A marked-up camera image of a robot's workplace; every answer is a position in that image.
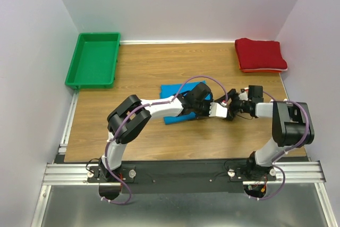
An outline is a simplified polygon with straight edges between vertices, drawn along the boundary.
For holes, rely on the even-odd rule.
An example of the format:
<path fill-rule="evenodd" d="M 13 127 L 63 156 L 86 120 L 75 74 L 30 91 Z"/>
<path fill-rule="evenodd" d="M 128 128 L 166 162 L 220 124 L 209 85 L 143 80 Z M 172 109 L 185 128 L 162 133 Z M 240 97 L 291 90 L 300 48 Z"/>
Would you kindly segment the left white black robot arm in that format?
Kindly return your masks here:
<path fill-rule="evenodd" d="M 119 176 L 118 169 L 127 144 L 137 138 L 150 120 L 191 113 L 208 117 L 212 102 L 211 89 L 203 82 L 191 90 L 163 99 L 144 100 L 137 95 L 130 95 L 107 117 L 108 140 L 99 160 L 99 175 L 107 182 Z"/>

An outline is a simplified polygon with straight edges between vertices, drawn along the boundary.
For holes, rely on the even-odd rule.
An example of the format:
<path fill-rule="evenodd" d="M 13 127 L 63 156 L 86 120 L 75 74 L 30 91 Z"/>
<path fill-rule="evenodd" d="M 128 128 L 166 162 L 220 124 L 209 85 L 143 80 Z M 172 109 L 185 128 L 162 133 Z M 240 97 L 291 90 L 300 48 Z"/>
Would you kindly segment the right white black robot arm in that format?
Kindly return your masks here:
<path fill-rule="evenodd" d="M 313 142 L 315 133 L 306 103 L 289 100 L 264 101 L 262 86 L 249 85 L 238 93 L 235 89 L 210 104 L 209 116 L 233 120 L 239 113 L 253 118 L 271 119 L 271 138 L 253 151 L 244 165 L 229 166 L 229 172 L 241 180 L 257 180 L 274 175 L 274 164 L 290 151 Z"/>

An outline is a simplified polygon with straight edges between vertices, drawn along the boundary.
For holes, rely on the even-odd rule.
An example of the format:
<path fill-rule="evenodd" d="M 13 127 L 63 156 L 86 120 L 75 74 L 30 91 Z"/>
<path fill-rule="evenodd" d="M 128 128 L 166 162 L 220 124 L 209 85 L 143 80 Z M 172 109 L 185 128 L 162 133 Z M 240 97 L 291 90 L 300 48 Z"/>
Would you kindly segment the blue t shirt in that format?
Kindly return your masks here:
<path fill-rule="evenodd" d="M 180 94 L 186 96 L 188 91 L 191 91 L 200 83 L 206 84 L 205 80 L 198 82 L 188 82 L 186 83 L 180 90 Z M 173 84 L 173 85 L 161 85 L 160 99 L 166 99 L 171 96 L 174 96 L 178 90 L 180 89 L 181 84 Z M 178 116 L 166 116 L 164 117 L 164 123 L 166 125 L 180 123 L 184 121 L 190 121 L 199 117 L 208 117 L 209 115 L 209 107 L 207 103 L 203 103 L 203 109 L 194 109 L 189 106 L 189 108 L 184 108 Z"/>

